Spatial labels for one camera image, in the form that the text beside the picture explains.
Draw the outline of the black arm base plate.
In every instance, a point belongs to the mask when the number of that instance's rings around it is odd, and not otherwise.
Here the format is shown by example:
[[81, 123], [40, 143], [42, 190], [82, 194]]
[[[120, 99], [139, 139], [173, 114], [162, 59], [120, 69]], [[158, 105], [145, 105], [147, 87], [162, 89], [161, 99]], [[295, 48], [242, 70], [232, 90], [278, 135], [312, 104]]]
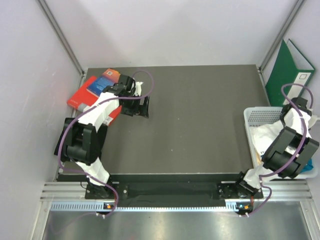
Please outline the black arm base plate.
[[121, 201], [145, 199], [150, 201], [155, 197], [157, 201], [177, 200], [179, 198], [204, 197], [209, 200], [226, 199], [252, 199], [255, 196], [261, 198], [262, 195], [255, 191], [245, 193], [238, 191], [234, 183], [221, 182], [197, 182], [197, 181], [171, 181], [171, 182], [110, 182], [109, 186], [87, 186], [89, 193], [85, 195], [87, 199], [104, 199], [118, 193]]

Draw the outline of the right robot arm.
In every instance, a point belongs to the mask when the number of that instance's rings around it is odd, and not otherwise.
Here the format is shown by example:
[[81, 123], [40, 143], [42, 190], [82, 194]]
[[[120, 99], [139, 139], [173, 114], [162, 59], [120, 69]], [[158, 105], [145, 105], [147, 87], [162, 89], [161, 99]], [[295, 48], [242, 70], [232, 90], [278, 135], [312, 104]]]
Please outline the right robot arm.
[[256, 157], [260, 163], [240, 172], [233, 192], [239, 198], [250, 198], [262, 188], [263, 182], [294, 179], [299, 175], [320, 144], [309, 133], [312, 111], [308, 101], [294, 97], [292, 104], [281, 109], [279, 119], [270, 124], [249, 127]]

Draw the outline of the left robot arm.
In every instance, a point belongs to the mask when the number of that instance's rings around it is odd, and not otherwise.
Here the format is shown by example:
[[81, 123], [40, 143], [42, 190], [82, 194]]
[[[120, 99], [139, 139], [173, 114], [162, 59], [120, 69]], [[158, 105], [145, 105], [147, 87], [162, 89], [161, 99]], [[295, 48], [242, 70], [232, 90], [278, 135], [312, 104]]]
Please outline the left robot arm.
[[110, 173], [101, 162], [109, 125], [119, 114], [149, 116], [148, 95], [142, 95], [141, 81], [107, 86], [97, 101], [78, 117], [66, 118], [54, 150], [60, 162], [74, 162], [87, 178], [89, 199], [115, 197]]

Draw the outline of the white flower print t-shirt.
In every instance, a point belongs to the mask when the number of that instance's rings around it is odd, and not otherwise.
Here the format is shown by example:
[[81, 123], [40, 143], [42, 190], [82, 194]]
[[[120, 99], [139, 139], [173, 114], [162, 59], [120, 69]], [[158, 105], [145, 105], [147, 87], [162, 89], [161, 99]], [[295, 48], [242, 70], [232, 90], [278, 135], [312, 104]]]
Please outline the white flower print t-shirt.
[[266, 150], [277, 138], [277, 136], [283, 128], [284, 126], [280, 120], [272, 124], [251, 126], [249, 128], [252, 143], [259, 161], [262, 160], [262, 157], [265, 154]]

